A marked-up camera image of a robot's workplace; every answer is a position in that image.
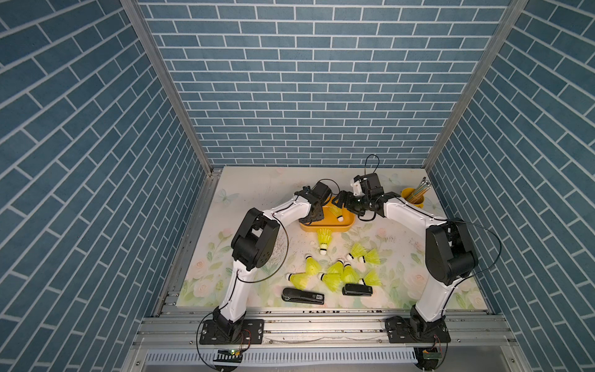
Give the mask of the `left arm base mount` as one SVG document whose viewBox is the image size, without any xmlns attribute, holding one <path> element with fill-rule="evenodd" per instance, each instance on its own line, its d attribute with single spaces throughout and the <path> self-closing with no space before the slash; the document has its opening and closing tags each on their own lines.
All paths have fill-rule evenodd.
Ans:
<svg viewBox="0 0 595 372">
<path fill-rule="evenodd" d="M 231 345 L 241 342 L 260 345 L 264 334 L 263 319 L 240 319 L 233 324 L 219 324 L 213 319 L 206 320 L 199 332 L 200 345 Z"/>
</svg>

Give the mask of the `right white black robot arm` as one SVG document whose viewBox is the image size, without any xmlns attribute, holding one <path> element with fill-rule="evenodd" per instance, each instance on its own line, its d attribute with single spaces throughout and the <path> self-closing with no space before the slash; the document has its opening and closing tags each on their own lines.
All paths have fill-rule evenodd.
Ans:
<svg viewBox="0 0 595 372">
<path fill-rule="evenodd" d="M 421 298 L 410 311 L 410 327 L 418 332 L 439 326 L 456 287 L 473 276 L 479 257 L 469 227 L 483 226 L 432 215 L 395 192 L 385 192 L 377 174 L 353 178 L 353 190 L 340 191 L 333 205 L 359 217 L 366 212 L 395 221 L 418 233 L 425 242 L 425 266 L 430 274 Z"/>
</svg>

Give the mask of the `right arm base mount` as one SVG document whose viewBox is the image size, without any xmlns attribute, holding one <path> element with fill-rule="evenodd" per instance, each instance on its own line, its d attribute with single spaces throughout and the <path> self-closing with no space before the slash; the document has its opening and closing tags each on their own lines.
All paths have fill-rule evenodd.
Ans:
<svg viewBox="0 0 595 372">
<path fill-rule="evenodd" d="M 451 336 L 446 326 L 446 318 L 435 322 L 423 319 L 394 316 L 385 321 L 390 343 L 450 343 Z"/>
</svg>

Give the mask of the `yellow plastic storage box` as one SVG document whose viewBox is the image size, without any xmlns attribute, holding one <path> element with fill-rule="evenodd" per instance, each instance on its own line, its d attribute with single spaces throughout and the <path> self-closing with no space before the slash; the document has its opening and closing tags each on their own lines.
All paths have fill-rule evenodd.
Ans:
<svg viewBox="0 0 595 372">
<path fill-rule="evenodd" d="M 316 232 L 318 229 L 331 229 L 333 233 L 344 233 L 347 232 L 355 223 L 356 216 L 349 212 L 347 209 L 342 208 L 344 221 L 338 222 L 336 218 L 330 213 L 328 207 L 333 204 L 332 199 L 328 199 L 328 203 L 323 207 L 324 209 L 324 220 L 312 223 L 311 225 L 304 225 L 300 223 L 300 228 L 305 232 Z"/>
</svg>

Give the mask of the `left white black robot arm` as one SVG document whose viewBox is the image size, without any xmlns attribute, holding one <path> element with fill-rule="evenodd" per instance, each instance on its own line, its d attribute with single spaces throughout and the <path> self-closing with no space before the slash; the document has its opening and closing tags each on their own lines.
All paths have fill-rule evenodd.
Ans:
<svg viewBox="0 0 595 372">
<path fill-rule="evenodd" d="M 296 221 L 314 223 L 324 219 L 323 206 L 332 190 L 322 182 L 305 186 L 288 201 L 271 209 L 250 209 L 232 239 L 232 278 L 213 320 L 222 329 L 241 326 L 246 314 L 250 286 L 258 282 L 255 275 L 271 258 L 280 230 Z"/>
</svg>

